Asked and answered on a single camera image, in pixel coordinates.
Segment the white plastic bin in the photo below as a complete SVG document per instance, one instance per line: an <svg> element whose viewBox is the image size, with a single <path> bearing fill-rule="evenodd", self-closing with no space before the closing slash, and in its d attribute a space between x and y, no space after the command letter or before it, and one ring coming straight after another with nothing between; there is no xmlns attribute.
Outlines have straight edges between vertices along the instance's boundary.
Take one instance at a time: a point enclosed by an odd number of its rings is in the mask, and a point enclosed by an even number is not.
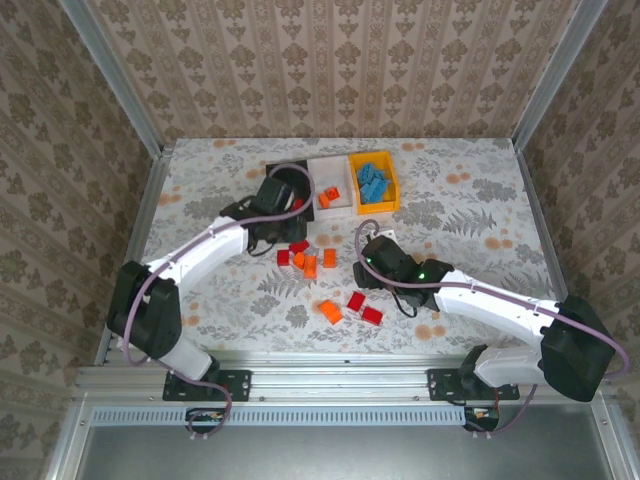
<svg viewBox="0 0 640 480"><path fill-rule="evenodd" d="M308 161L308 170L315 186L313 210L316 221L349 217L356 213L355 194L347 155L322 157ZM330 200L328 208L318 202L318 196L330 187L336 187L340 197Z"/></svg>

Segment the yellow plastic bin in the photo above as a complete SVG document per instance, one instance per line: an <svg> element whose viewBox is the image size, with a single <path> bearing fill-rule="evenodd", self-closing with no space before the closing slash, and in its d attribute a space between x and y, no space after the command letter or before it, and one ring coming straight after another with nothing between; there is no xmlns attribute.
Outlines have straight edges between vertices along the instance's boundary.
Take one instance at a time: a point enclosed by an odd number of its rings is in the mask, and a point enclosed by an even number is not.
<svg viewBox="0 0 640 480"><path fill-rule="evenodd" d="M396 175L392 156L389 151L360 152L348 156L351 169L353 193L355 194L355 208L358 215L374 215L382 213L393 213L400 208L400 185ZM390 177L385 201L379 203L365 204L361 201L361 191L357 171L366 163L372 163L375 168L387 172Z"/></svg>

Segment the floral table covering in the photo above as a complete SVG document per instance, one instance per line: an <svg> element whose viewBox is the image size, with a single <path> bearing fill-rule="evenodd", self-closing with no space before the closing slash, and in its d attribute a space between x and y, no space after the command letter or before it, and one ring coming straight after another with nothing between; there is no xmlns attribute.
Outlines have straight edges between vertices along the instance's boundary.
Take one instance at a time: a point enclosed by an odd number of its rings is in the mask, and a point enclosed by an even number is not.
<svg viewBox="0 0 640 480"><path fill-rule="evenodd" d="M507 139L181 139L153 216L142 259L152 261L204 230L232 202L255 193L266 166L361 151L391 153L400 208L378 222L416 261L437 259L474 278L540 299L555 297L512 143ZM335 249L337 265L315 280L280 267L276 250L240 255L182 295L186 336L212 350L463 355L480 344L512 347L499 330L460 315L401 311L383 291L366 305L380 326L348 309L359 216L315 221L308 251ZM332 325L318 306L330 300Z"/></svg>

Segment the grey metal panel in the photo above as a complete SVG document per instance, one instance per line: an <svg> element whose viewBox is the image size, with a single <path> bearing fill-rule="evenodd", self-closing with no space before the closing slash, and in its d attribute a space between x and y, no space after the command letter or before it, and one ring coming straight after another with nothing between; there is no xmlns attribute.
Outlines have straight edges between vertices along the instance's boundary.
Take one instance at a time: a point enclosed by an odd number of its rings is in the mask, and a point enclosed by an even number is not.
<svg viewBox="0 0 640 480"><path fill-rule="evenodd" d="M509 430L459 426L98 426L74 408L45 480L640 480L615 404L535 405Z"/></svg>

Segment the aluminium mounting rail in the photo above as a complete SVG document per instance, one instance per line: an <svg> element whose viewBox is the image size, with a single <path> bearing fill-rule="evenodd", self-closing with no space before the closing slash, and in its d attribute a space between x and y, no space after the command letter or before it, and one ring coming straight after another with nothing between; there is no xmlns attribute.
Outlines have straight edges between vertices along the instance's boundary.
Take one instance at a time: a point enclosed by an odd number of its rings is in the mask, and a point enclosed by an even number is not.
<svg viewBox="0 0 640 480"><path fill-rule="evenodd" d="M363 405L429 402L427 371L459 366L460 355L219 351L224 369L252 372L249 402L268 405ZM119 351L78 371L74 395L109 404L162 400L166 373L129 366Z"/></svg>

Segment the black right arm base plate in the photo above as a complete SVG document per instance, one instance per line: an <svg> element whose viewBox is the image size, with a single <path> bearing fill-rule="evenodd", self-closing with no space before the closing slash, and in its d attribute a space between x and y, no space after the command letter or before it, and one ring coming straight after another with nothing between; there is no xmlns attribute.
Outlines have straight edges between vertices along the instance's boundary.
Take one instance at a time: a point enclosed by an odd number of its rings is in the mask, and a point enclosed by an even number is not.
<svg viewBox="0 0 640 480"><path fill-rule="evenodd" d="M506 384L492 387L474 373L461 373L455 368L429 369L426 372L430 399L461 403L468 401L491 401L520 399L517 385Z"/></svg>

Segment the aluminium table side rail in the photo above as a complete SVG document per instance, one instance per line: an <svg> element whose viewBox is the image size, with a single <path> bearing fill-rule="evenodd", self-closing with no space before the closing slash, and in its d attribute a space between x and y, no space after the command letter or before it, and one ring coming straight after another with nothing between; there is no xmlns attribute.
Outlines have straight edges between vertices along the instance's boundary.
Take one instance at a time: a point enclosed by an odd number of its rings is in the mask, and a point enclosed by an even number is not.
<svg viewBox="0 0 640 480"><path fill-rule="evenodd" d="M515 153L516 153L520 173L523 179L524 189L527 194L527 198L532 211L533 220L536 225L536 229L540 239L542 252L546 260L547 269L548 269L550 280L551 280L551 285L553 287L553 292L555 293L556 298L558 300L565 300L566 297L569 295L569 290L567 288L567 284L564 279L564 275L558 260L558 256L557 256L548 226L546 224L544 212L542 210L539 197L535 190L534 182L529 172L528 165L523 152L521 150L516 149Z"/></svg>
<svg viewBox="0 0 640 480"><path fill-rule="evenodd" d="M162 148L160 156L152 163L124 257L124 263L130 260L139 261L143 256L174 147L174 143L165 145Z"/></svg>

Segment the small wired connector board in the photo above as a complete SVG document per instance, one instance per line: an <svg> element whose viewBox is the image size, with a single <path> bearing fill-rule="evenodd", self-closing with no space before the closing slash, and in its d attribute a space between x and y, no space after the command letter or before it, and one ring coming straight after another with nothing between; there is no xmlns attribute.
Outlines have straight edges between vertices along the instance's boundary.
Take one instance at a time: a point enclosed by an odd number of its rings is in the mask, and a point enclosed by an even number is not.
<svg viewBox="0 0 640 480"><path fill-rule="evenodd" d="M465 407L465 424L463 428L469 432L493 432L498 428L500 414L496 408Z"/></svg>
<svg viewBox="0 0 640 480"><path fill-rule="evenodd" d="M193 436L211 436L226 421L224 408L193 408L185 412L185 428Z"/></svg>

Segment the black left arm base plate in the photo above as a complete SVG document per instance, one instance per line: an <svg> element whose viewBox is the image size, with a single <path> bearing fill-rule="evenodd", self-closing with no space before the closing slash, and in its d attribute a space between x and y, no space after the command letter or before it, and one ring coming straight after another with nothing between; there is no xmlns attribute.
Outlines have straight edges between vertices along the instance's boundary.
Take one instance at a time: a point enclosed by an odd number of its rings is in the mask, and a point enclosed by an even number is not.
<svg viewBox="0 0 640 480"><path fill-rule="evenodd" d="M226 389L233 401L246 402L251 389L252 372L250 370L219 370L208 375L204 381L215 383ZM167 373L163 387L164 401L215 402L225 401L224 395L210 387L196 386L171 373Z"/></svg>

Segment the aluminium frame post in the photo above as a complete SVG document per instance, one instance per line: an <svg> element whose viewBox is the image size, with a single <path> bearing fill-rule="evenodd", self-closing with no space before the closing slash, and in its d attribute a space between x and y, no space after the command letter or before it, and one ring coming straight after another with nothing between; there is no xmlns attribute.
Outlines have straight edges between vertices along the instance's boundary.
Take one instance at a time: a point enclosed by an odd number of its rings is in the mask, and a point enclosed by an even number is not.
<svg viewBox="0 0 640 480"><path fill-rule="evenodd" d="M517 153L524 151L585 45L608 0L579 0L547 68L534 89L512 135Z"/></svg>
<svg viewBox="0 0 640 480"><path fill-rule="evenodd" d="M117 58L115 49L91 12L87 0L59 1L127 115L139 140L152 160L158 160L162 155L164 141L145 110L133 83L127 77L124 63Z"/></svg>

